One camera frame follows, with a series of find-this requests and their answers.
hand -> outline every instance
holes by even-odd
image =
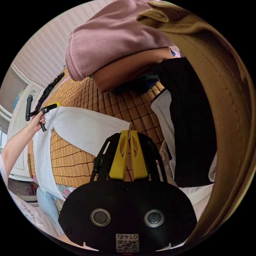
[[[44,125],[46,124],[45,122],[45,115],[43,114],[42,111],[40,111],[37,115],[35,115],[28,126],[32,129],[33,132],[38,132],[41,129],[40,123],[43,123]]]

orange tile pattern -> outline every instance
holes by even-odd
[[[86,78],[80,82],[67,80],[56,90],[45,105],[59,102],[61,106],[82,107],[126,120],[132,129],[142,132],[160,148],[164,140],[157,116],[151,110],[151,102],[163,86],[158,82],[143,95],[125,92],[115,96],[110,92],[100,93],[93,80]],[[35,174],[33,142],[29,143],[32,174]],[[80,150],[62,139],[53,130],[51,137],[51,164],[55,182],[62,185],[79,187],[88,183],[93,169],[91,154]],[[130,154],[127,169],[131,170]]]

leg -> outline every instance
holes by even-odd
[[[56,199],[57,198],[51,193],[43,192],[40,187],[37,189],[37,202],[41,211],[54,221],[60,232],[63,234],[64,232],[58,222],[59,212],[57,205],[55,204]]]

sticker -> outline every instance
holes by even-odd
[[[116,252],[118,253],[136,253],[139,252],[138,234],[116,234]]]

yellow clip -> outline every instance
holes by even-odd
[[[131,166],[132,166],[132,181],[135,179],[143,179],[148,176],[145,160],[139,143],[137,131],[130,131],[131,145]]]
[[[112,179],[123,180],[125,177],[127,169],[128,137],[129,130],[121,131],[115,157],[109,172],[109,176]]]
[[[50,105],[45,106],[44,108],[47,108],[48,106],[52,106],[52,105],[54,105],[54,104],[56,104],[57,107],[59,107],[59,105],[60,105],[60,103],[55,102],[55,103],[52,103],[52,104],[50,104]]]

